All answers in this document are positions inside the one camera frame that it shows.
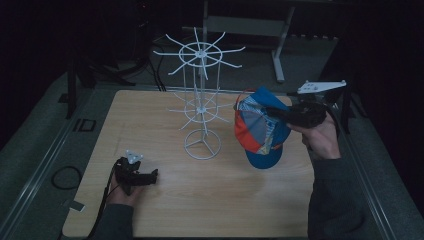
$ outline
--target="rotating rack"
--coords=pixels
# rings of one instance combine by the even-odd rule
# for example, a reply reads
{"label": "rotating rack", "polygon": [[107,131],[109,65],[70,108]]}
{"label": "rotating rack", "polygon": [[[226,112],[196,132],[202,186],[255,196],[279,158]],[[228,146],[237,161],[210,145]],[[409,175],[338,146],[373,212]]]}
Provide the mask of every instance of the rotating rack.
{"label": "rotating rack", "polygon": [[[193,158],[199,160],[207,160],[215,157],[221,150],[221,139],[214,131],[208,129],[207,123],[218,118],[222,121],[229,122],[228,120],[219,116],[219,108],[229,106],[231,104],[219,105],[218,104],[218,92],[219,92],[219,78],[221,71],[221,64],[233,67],[240,68],[241,65],[233,65],[228,62],[223,61],[224,53],[240,52],[245,47],[235,50],[226,50],[222,51],[216,46],[216,44],[224,37],[225,32],[213,43],[200,42],[194,29],[194,36],[196,42],[189,44],[182,44],[168,35],[166,37],[181,46],[178,53],[159,53],[153,51],[157,55],[164,56],[178,56],[182,62],[181,66],[175,69],[173,72],[168,73],[168,75],[174,75],[179,70],[182,69],[183,80],[184,80],[184,97],[181,97],[174,93],[174,95],[184,101],[183,110],[172,110],[172,112],[182,112],[184,113],[188,121],[180,130],[184,129],[191,122],[200,124],[200,128],[194,131],[191,131],[184,140],[184,149],[186,152]],[[212,66],[218,67],[218,73],[216,77],[216,89],[213,93],[206,93],[205,91],[205,80],[209,80],[206,69]],[[187,88],[187,76],[186,76],[186,67],[193,68],[193,97],[189,99],[188,93],[191,91]],[[196,80],[199,79],[200,87],[197,87]]]}

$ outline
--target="colorful cap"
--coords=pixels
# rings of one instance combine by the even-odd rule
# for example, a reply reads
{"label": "colorful cap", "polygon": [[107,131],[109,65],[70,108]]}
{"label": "colorful cap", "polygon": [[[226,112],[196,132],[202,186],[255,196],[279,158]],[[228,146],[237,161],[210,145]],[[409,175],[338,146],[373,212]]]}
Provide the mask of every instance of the colorful cap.
{"label": "colorful cap", "polygon": [[234,131],[246,150],[250,163],[259,169],[274,166],[283,153],[283,142],[290,134],[286,122],[267,115],[266,107],[289,108],[265,87],[245,99],[237,99]]}

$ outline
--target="hand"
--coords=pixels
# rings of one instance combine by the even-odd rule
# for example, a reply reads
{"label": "hand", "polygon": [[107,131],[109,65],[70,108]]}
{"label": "hand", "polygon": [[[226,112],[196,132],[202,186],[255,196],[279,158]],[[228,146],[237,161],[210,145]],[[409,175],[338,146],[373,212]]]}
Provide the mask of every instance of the hand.
{"label": "hand", "polygon": [[143,186],[135,186],[131,188],[131,195],[128,196],[124,190],[119,186],[116,181],[115,174],[113,174],[110,183],[110,193],[106,200],[107,204],[123,204],[134,207],[143,191]]}
{"label": "hand", "polygon": [[323,159],[340,158],[339,144],[337,142],[336,125],[327,112],[327,117],[323,123],[314,128],[302,128],[287,124],[287,126],[302,133],[302,142],[308,148],[311,148],[316,155]]}

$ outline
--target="human arm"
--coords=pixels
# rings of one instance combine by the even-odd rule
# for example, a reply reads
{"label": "human arm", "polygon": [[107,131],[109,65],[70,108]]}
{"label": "human arm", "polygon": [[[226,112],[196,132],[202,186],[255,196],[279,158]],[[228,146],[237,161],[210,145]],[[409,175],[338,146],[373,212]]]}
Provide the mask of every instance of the human arm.
{"label": "human arm", "polygon": [[127,196],[113,175],[106,207],[96,231],[90,239],[132,240],[132,217],[142,190],[141,186],[133,187],[131,195]]}
{"label": "human arm", "polygon": [[289,127],[302,133],[303,143],[318,156],[312,161],[315,181],[309,203],[309,238],[372,239],[368,236],[370,216],[350,163],[341,157],[334,120],[327,114],[315,128]]}

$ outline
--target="blue cap brim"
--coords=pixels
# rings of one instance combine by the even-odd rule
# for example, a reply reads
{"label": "blue cap brim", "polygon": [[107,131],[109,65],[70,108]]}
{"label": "blue cap brim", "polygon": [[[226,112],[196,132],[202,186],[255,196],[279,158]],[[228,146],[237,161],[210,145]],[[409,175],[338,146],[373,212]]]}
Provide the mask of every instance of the blue cap brim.
{"label": "blue cap brim", "polygon": [[270,150],[269,154],[267,155],[246,151],[246,156],[247,159],[249,159],[250,164],[258,169],[267,169],[273,167],[280,160],[282,154],[283,147],[280,147],[277,150]]}

